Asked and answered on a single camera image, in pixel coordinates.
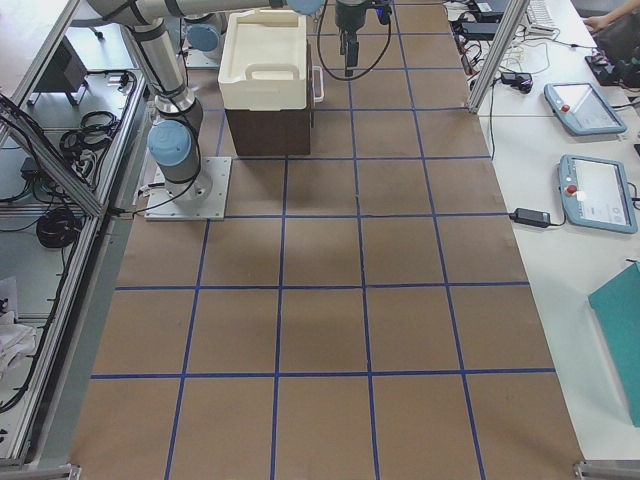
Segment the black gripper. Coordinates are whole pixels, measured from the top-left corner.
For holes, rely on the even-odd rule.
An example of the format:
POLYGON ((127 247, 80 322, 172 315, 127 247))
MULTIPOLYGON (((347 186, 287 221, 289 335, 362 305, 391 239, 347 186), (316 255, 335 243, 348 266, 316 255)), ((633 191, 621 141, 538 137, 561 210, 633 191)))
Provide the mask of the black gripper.
POLYGON ((340 55, 345 56, 345 77, 354 75, 358 65, 359 42, 348 40, 348 33, 356 33, 366 22, 366 12, 374 7, 369 0, 337 0, 335 3, 335 24, 340 31, 340 55))

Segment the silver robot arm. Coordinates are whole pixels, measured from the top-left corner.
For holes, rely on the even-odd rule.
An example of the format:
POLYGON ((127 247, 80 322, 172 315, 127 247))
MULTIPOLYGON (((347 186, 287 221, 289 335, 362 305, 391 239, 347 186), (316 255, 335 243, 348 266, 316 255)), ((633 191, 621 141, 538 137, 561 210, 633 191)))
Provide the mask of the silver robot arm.
POLYGON ((186 41, 189 52, 195 53, 195 59, 188 56, 188 65, 193 68, 218 68, 221 63, 228 27, 224 12, 192 15, 185 18, 186 41))
POLYGON ((93 1, 107 23, 121 27, 128 50, 154 94, 160 116, 147 148, 164 176, 169 200, 196 206, 214 180, 200 152, 203 108, 188 86, 166 18, 230 14, 218 81, 236 152, 245 157, 311 151, 310 45, 306 18, 322 1, 93 1))

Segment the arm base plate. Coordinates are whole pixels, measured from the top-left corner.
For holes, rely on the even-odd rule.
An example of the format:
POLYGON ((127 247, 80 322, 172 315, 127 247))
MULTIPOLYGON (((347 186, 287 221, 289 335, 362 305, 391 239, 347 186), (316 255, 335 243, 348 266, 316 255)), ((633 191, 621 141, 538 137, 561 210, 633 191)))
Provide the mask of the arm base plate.
POLYGON ((143 214, 148 220, 223 220, 232 167, 231 157, 204 157, 195 182, 184 192, 186 184, 166 183, 156 167, 154 182, 161 183, 149 194, 143 214))
POLYGON ((218 51, 203 52, 196 49, 188 49, 186 53, 186 65, 189 69, 212 69, 220 68, 222 54, 218 51))

